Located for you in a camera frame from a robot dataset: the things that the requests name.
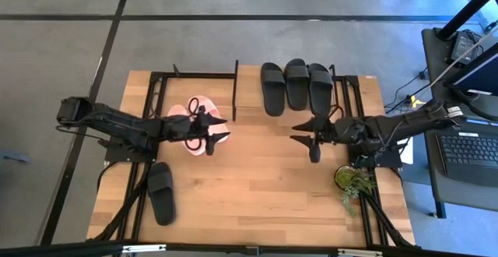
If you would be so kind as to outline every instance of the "desk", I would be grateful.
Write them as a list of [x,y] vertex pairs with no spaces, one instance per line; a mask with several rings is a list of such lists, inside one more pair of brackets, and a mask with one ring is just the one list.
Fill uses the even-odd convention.
[[[147,71],[130,72],[121,111],[142,115],[149,76]],[[173,172],[177,219],[169,226],[159,226],[146,199],[140,241],[366,246],[359,203],[353,205],[358,215],[350,217],[341,203],[342,192],[333,183],[335,170],[348,162],[346,147],[323,145],[321,162],[310,163],[307,148],[289,136],[296,134],[290,127],[308,121],[311,113],[286,108],[280,117],[267,116],[259,76],[260,66],[239,65],[237,119],[227,123],[232,134],[216,145],[213,156],[193,157],[182,143],[160,144],[157,160],[167,162]],[[359,84],[365,114],[383,114],[377,79],[360,77]],[[162,115],[174,104],[186,106],[195,94],[210,97],[222,117],[230,120],[232,79],[169,78]],[[98,235],[121,207],[130,166],[116,164],[103,176],[88,238]],[[384,212],[404,238],[414,243],[401,182],[389,169],[378,168],[376,174]],[[132,209],[128,225],[132,225],[134,215]],[[370,210],[369,215],[374,242],[379,243],[375,214]],[[130,238],[131,231],[128,226],[124,237]]]
[[[432,29],[424,30],[422,37],[427,68],[432,82],[448,67],[444,59],[450,50],[451,42],[437,39]],[[451,69],[445,76],[449,77],[456,71],[457,69]],[[449,91],[443,87],[442,83],[434,85],[432,94],[434,98],[439,100],[452,100]],[[474,105],[490,114],[498,114],[496,97],[480,97]],[[461,109],[466,116],[479,118],[463,104]],[[437,216],[445,218],[443,202],[498,211],[498,188],[474,185],[444,176],[443,163],[437,148],[436,133],[437,131],[426,132],[425,140],[430,167],[430,180],[437,205]]]

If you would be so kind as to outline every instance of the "laptop keyboard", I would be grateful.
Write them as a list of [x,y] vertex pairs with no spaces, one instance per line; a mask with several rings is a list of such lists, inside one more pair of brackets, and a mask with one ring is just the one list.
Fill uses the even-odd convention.
[[437,135],[447,164],[498,167],[498,139]]

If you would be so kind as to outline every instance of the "table leg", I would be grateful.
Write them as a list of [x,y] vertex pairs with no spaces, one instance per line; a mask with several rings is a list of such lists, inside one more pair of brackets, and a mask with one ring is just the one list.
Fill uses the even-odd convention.
[[431,213],[430,216],[440,219],[446,219],[446,209],[444,208],[444,202],[438,202],[435,199],[434,202],[436,203],[436,213]]

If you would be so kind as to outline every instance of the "yellow clip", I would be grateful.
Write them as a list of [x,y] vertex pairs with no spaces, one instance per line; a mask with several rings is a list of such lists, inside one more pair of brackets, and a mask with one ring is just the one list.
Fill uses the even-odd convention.
[[412,100],[412,108],[417,108],[417,105],[424,105],[426,103],[415,99],[415,96],[410,97],[410,99]]

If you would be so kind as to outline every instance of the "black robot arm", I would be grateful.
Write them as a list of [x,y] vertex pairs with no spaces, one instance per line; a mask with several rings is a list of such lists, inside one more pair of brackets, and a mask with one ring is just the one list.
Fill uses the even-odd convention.
[[200,106],[192,116],[174,115],[165,118],[155,116],[150,119],[137,118],[115,110],[105,104],[92,103],[85,97],[70,97],[61,102],[57,115],[61,127],[75,128],[88,126],[122,140],[128,150],[134,153],[148,153],[153,145],[162,141],[178,142],[204,139],[206,152],[212,155],[215,143],[230,134],[209,135],[210,125],[225,123],[205,113]]
[[419,110],[394,117],[367,116],[364,118],[340,118],[336,123],[326,116],[313,117],[294,130],[314,132],[314,137],[291,136],[310,150],[310,160],[320,160],[319,144],[349,144],[358,156],[378,157],[387,148],[395,148],[397,141],[416,136],[431,129],[443,129],[458,125],[464,120],[458,107],[449,107],[434,100]]

